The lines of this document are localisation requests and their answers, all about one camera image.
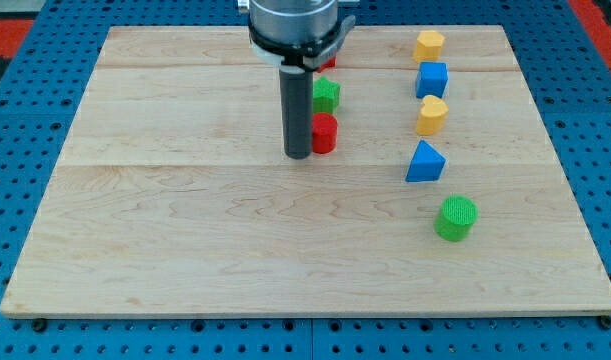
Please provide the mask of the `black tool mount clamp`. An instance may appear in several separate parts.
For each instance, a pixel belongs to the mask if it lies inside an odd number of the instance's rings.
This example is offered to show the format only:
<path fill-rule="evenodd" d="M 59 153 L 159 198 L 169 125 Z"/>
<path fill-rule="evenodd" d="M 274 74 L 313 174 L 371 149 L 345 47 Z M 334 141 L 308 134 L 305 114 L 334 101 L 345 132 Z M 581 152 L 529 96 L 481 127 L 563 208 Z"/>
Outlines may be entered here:
<path fill-rule="evenodd" d="M 349 15 L 321 38 L 305 43 L 288 44 L 263 36 L 249 22 L 249 39 L 259 59 L 280 70 L 318 70 L 340 51 L 347 34 L 354 28 L 356 17 Z"/>

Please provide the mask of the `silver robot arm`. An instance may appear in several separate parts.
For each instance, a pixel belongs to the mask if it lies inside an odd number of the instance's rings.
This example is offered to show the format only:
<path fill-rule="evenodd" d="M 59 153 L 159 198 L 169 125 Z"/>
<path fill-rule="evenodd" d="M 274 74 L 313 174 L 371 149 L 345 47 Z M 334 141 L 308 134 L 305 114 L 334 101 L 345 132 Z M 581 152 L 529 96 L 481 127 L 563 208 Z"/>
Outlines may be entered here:
<path fill-rule="evenodd" d="M 278 70 L 284 153 L 305 159 L 312 153 L 313 73 L 340 51 L 356 18 L 340 18 L 336 0 L 249 0 L 247 12 L 254 53 Z"/>

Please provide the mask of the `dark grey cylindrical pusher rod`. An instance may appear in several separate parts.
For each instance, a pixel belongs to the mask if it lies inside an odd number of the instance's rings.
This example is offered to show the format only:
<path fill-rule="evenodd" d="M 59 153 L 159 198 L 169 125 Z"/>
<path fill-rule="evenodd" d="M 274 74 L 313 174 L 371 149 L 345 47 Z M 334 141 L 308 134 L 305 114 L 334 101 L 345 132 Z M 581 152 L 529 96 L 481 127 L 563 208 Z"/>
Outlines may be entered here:
<path fill-rule="evenodd" d="M 279 71 L 285 154 L 302 160 L 312 152 L 313 75 Z"/>

